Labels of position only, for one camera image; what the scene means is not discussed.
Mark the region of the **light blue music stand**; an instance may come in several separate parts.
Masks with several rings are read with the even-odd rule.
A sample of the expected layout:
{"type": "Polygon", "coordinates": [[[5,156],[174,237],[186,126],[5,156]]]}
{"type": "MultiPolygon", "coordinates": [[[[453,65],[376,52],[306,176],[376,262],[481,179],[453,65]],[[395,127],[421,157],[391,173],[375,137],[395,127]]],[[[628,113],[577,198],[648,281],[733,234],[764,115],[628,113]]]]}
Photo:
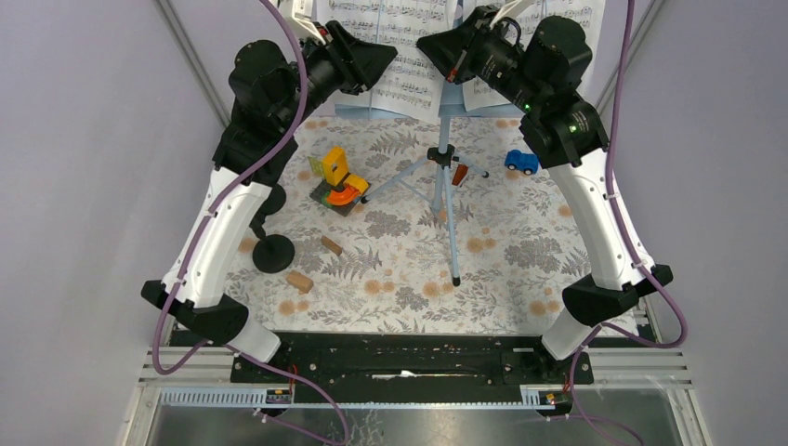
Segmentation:
{"type": "Polygon", "coordinates": [[[430,205],[433,217],[438,218],[440,216],[440,211],[444,210],[447,216],[446,230],[449,235],[451,253],[450,272],[452,283],[455,287],[459,286],[461,283],[461,274],[458,262],[458,245],[453,212],[452,167],[456,164],[463,164],[484,178],[489,176],[489,172],[468,159],[450,143],[451,120],[454,117],[508,118],[518,115],[519,110],[512,105],[492,105],[469,111],[465,107],[463,87],[460,85],[446,84],[441,91],[440,107],[438,108],[438,117],[440,118],[438,144],[433,148],[429,148],[426,155],[415,161],[411,166],[405,168],[402,172],[383,184],[365,192],[360,198],[361,203],[367,204],[391,188],[401,185],[410,190],[419,199],[427,202],[430,205]],[[417,168],[428,162],[432,162],[436,166],[434,192],[430,197],[406,182],[408,176],[414,173],[417,168]]]}

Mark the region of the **sheet music page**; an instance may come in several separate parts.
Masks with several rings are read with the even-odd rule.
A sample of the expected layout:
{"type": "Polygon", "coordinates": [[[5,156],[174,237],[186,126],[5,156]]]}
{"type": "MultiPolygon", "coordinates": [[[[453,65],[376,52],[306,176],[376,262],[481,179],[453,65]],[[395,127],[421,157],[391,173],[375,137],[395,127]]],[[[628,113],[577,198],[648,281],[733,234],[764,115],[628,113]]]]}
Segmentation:
{"type": "MultiPolygon", "coordinates": [[[[584,30],[586,44],[593,51],[593,59],[582,76],[578,93],[588,102],[596,102],[598,93],[592,86],[593,81],[600,80],[598,70],[598,44],[601,35],[605,1],[532,1],[517,16],[522,30],[520,42],[526,46],[538,23],[548,16],[561,16],[577,22],[584,30]]],[[[508,101],[499,93],[494,92],[479,78],[462,84],[464,106],[467,111],[503,106],[508,101]]]]}
{"type": "Polygon", "coordinates": [[[416,41],[450,30],[457,5],[447,0],[319,1],[319,22],[337,20],[362,41],[394,46],[398,51],[371,91],[358,96],[338,94],[335,106],[394,112],[435,124],[444,82],[416,48],[416,41]]]}

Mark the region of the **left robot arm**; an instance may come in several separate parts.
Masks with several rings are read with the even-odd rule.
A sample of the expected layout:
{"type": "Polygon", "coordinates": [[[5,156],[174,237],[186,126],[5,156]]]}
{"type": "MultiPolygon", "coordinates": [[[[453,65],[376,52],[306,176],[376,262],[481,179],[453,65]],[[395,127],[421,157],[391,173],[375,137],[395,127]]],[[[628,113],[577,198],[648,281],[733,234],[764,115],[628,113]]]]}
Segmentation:
{"type": "Polygon", "coordinates": [[[300,45],[306,72],[286,60],[279,46],[259,40],[236,55],[229,84],[235,100],[212,162],[202,215],[161,280],[143,284],[141,296],[193,333],[253,358],[268,382],[285,376],[288,358],[280,338],[224,292],[224,282],[245,229],[261,208],[283,204],[278,185],[297,149],[294,132],[334,92],[359,95],[381,79],[397,57],[395,46],[364,42],[336,20],[318,28],[325,44],[300,45]]]}

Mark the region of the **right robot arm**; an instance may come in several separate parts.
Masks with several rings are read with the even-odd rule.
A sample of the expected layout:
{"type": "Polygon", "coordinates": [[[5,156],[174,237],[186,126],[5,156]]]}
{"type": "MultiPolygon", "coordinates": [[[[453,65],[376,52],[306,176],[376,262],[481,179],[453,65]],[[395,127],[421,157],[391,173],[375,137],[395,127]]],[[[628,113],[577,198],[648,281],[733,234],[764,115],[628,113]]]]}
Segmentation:
{"type": "Polygon", "coordinates": [[[564,308],[532,359],[536,376],[555,383],[597,328],[662,292],[673,273],[637,237],[614,177],[613,141],[578,92],[593,58],[584,28],[552,15],[539,21],[529,43],[511,43],[503,25],[523,8],[520,1],[476,7],[458,27],[415,45],[448,82],[480,79],[522,112],[525,143],[572,210],[591,271],[564,289],[564,308]]]}

